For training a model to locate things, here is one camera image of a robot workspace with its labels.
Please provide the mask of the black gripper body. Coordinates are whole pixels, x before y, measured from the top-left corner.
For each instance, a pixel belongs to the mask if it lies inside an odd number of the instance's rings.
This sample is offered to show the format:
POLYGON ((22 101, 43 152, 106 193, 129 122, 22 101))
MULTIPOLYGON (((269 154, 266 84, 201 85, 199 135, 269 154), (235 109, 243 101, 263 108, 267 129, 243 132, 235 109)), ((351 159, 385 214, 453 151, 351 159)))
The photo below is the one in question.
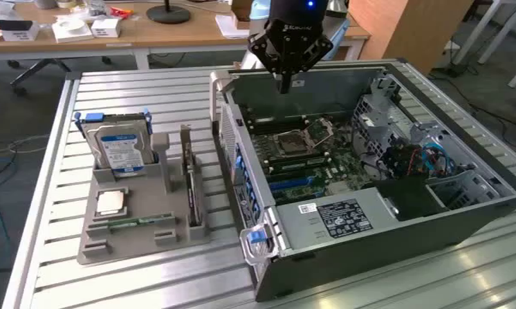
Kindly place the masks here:
POLYGON ((271 1, 269 20, 281 33, 282 68, 285 70, 285 33, 286 25, 311 26, 323 21, 326 1, 271 1))

